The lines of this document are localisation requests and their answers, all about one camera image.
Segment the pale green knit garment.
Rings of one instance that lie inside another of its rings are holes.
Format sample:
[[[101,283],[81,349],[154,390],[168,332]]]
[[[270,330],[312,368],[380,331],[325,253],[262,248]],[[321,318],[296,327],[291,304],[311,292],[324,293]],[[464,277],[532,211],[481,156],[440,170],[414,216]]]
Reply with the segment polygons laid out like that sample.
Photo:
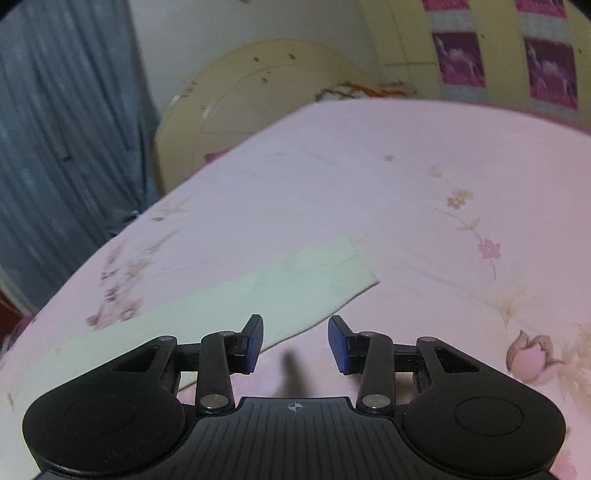
[[[346,240],[287,253],[263,270],[68,341],[55,353],[52,383],[61,385],[160,335],[188,344],[216,331],[237,331],[253,314],[263,316],[263,352],[270,355],[378,282]]]

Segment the pink floral bedsheet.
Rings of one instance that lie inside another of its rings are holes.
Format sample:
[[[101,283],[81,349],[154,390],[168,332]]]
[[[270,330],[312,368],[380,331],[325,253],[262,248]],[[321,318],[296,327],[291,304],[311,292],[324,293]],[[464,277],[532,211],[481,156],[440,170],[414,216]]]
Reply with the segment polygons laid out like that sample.
[[[379,282],[334,314],[433,336],[551,398],[555,474],[590,475],[590,136],[507,110],[429,101],[301,109],[202,168],[95,253],[1,362],[1,475],[37,467],[21,422],[68,341],[349,241]],[[327,319],[235,378],[245,396],[353,396]]]

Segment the blue grey curtain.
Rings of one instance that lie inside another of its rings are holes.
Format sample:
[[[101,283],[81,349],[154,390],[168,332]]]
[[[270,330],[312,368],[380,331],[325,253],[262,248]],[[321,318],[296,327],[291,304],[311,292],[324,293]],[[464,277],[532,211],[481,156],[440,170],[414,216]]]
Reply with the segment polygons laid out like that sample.
[[[157,123],[127,2],[2,18],[1,266],[33,305],[156,202]]]

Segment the cream round headboard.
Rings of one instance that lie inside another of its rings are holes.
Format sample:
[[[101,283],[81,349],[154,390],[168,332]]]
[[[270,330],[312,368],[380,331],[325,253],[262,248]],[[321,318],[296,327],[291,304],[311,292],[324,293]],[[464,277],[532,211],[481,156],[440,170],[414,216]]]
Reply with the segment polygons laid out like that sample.
[[[297,109],[329,95],[410,97],[404,81],[380,83],[349,59],[304,40],[245,44],[193,76],[156,135],[160,187],[169,192],[231,149]]]

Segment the purple poster left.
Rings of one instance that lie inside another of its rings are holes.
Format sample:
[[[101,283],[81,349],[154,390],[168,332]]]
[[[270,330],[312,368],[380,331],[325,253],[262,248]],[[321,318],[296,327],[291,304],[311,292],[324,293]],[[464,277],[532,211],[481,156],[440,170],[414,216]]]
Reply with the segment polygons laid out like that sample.
[[[422,2],[444,85],[485,88],[476,23],[465,0]]]

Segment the purple poster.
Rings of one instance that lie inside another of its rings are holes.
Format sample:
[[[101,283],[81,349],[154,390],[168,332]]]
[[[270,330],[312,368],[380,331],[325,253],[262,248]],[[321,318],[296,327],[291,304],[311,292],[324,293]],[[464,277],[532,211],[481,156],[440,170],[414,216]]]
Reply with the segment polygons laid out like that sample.
[[[578,87],[563,1],[516,0],[533,100],[576,111]]]
[[[485,88],[476,23],[465,0],[422,2],[444,85]]]

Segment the yellow wardrobe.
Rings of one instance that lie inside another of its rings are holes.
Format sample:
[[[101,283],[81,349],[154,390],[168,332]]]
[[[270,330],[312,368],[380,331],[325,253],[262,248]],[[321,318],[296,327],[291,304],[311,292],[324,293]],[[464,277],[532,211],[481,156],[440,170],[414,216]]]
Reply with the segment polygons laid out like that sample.
[[[563,1],[575,56],[578,109],[560,108],[530,96],[527,58],[515,1],[468,1],[475,19],[486,87],[444,85],[422,1],[365,1],[363,15],[373,36],[386,83],[404,81],[427,99],[485,103],[590,127],[590,20]]]

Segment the purple poster right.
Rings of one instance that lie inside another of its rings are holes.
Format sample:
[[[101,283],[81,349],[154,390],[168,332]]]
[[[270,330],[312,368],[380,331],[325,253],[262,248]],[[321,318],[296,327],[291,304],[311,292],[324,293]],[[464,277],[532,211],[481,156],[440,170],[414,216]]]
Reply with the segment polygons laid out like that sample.
[[[578,87],[563,1],[516,0],[533,100],[576,111]]]

